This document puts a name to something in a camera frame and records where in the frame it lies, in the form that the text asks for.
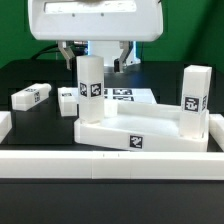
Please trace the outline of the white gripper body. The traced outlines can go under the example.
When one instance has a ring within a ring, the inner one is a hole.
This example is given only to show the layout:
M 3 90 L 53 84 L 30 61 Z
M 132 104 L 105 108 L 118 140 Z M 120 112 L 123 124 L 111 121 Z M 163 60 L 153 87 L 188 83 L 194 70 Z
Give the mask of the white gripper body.
M 28 18 L 39 40 L 151 42 L 163 33 L 159 0 L 28 0 Z

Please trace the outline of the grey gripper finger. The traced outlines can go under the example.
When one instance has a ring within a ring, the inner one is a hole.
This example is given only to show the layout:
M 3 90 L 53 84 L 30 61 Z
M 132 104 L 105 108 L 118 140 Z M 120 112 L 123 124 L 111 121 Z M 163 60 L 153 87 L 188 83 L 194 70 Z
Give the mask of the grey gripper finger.
M 120 41 L 120 49 L 122 53 L 119 58 L 114 60 L 114 72 L 122 73 L 126 67 L 126 60 L 133 49 L 133 43 L 131 41 Z
M 66 67 L 68 70 L 72 69 L 72 60 L 75 57 L 72 49 L 71 49 L 71 43 L 69 41 L 58 41 L 58 49 L 65 58 L 66 61 Z

